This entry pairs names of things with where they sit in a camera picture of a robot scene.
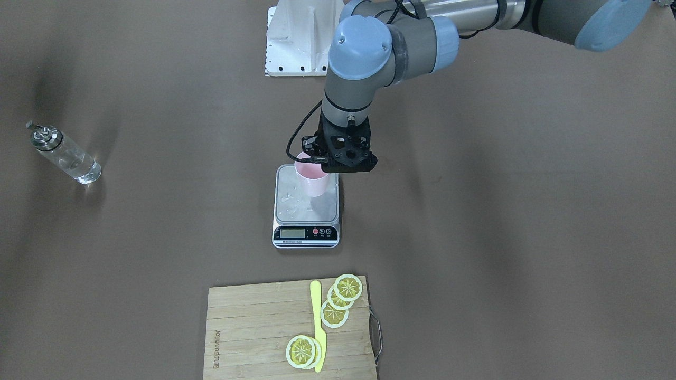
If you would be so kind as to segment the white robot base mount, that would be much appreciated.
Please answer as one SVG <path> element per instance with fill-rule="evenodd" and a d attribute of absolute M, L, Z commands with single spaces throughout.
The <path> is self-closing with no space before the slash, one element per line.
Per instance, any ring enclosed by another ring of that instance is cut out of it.
<path fill-rule="evenodd" d="M 268 10 L 265 75 L 324 77 L 343 1 L 280 1 Z"/>

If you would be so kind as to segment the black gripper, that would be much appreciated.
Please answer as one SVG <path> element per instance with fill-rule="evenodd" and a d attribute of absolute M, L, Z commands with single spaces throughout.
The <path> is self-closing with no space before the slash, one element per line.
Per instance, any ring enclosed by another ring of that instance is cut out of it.
<path fill-rule="evenodd" d="M 321 115 L 317 132 L 302 137 L 302 149 L 325 173 L 369 172 L 378 163 L 370 150 L 369 118 L 340 127 Z"/>

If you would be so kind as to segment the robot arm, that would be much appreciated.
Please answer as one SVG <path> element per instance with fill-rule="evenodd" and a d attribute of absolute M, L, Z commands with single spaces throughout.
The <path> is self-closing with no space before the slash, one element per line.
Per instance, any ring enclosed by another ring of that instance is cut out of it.
<path fill-rule="evenodd" d="M 325 173 L 369 172 L 369 110 L 379 88 L 440 71 L 459 42 L 496 28 L 519 29 L 607 51 L 644 19 L 650 1 L 350 1 L 328 52 L 318 130 L 301 139 L 304 158 Z"/>

